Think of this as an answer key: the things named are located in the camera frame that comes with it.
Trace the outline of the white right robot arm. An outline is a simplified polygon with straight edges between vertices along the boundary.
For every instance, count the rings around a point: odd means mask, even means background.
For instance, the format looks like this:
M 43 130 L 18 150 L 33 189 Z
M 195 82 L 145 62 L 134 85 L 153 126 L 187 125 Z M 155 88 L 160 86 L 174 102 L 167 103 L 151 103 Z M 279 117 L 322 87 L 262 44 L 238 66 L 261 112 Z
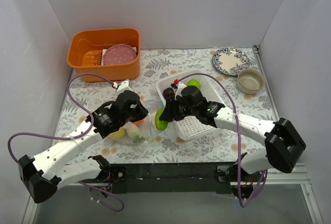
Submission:
M 222 103 L 208 101 L 195 86 L 186 86 L 179 95 L 171 94 L 166 98 L 165 108 L 156 114 L 155 124 L 163 130 L 165 123 L 181 121 L 188 116 L 194 116 L 204 125 L 234 131 L 239 137 L 246 136 L 264 145 L 263 150 L 241 154 L 235 162 L 232 171 L 239 181 L 246 181 L 253 174 L 268 169 L 291 173 L 306 149 L 288 119 L 274 122 L 237 114 Z

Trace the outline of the clear zip top bag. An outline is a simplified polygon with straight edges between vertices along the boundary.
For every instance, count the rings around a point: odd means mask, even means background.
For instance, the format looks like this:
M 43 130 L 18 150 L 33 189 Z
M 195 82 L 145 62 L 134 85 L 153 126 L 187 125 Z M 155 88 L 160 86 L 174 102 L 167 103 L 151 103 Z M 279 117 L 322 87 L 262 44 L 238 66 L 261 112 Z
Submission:
M 144 118 L 144 123 L 139 125 L 138 128 L 140 129 L 141 134 L 145 137 L 145 141 L 141 142 L 141 143 L 148 143 L 148 142 L 152 142 L 153 138 L 155 136 L 157 136 L 159 133 L 161 133 L 161 131 L 156 128 L 154 119 L 155 119 L 156 112 L 160 108 L 163 108 L 164 105 L 163 105 L 162 101 L 144 101 L 143 106 L 148 110 L 148 115 L 147 115 L 147 117 Z M 134 123 L 128 122 L 123 126 L 123 128 L 126 129 L 127 127 L 130 127 L 132 124 L 134 124 Z M 110 139 L 107 136 L 106 138 L 104 138 L 104 142 L 115 142 L 115 143 L 120 143 L 120 144 L 124 144 L 124 145 L 141 144 L 141 143 L 133 143 L 133 141 L 129 138 L 127 133 L 125 134 L 125 136 L 123 138 L 116 139 L 116 140 Z

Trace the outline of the white radish with leaves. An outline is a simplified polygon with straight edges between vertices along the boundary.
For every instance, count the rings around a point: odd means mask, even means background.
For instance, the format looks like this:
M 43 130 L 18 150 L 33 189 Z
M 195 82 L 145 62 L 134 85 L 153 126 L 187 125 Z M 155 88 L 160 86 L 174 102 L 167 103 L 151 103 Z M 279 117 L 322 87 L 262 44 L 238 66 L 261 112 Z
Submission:
M 145 137 L 141 134 L 140 129 L 135 124 L 132 124 L 130 127 L 127 127 L 126 133 L 133 141 L 133 143 L 141 143 L 145 141 Z

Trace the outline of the orange tangerine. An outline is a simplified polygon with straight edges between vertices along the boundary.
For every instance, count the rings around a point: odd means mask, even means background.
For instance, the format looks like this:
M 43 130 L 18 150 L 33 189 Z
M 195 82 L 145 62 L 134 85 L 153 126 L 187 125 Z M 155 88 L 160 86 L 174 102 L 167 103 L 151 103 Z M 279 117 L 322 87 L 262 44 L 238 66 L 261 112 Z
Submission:
M 135 125 L 139 126 L 144 123 L 144 119 L 134 122 Z

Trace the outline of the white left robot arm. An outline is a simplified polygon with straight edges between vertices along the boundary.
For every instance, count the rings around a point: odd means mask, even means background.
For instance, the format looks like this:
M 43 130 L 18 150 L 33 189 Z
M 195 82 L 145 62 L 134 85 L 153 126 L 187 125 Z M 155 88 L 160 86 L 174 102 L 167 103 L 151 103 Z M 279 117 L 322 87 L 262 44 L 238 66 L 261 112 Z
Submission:
M 70 161 L 128 122 L 140 121 L 147 115 L 139 95 L 125 90 L 115 101 L 106 102 L 92 112 L 66 141 L 33 157 L 21 157 L 18 161 L 20 178 L 34 202 L 42 203 L 58 189 L 79 181 L 106 182 L 112 175 L 112 169 L 101 155 L 74 164 Z

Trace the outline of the green avocado half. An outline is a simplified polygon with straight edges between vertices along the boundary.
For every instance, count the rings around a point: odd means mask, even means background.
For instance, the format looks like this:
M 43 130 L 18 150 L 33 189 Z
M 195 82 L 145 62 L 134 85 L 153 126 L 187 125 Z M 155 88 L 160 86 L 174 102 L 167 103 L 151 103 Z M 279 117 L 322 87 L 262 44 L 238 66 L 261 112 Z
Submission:
M 164 111 L 164 108 L 160 108 L 156 114 L 155 114 L 155 119 L 154 119 L 154 122 L 155 122 L 155 126 L 158 130 L 160 131 L 164 131 L 166 130 L 166 128 L 168 127 L 168 122 L 167 121 L 162 121 L 160 120 L 160 117 L 162 115 Z

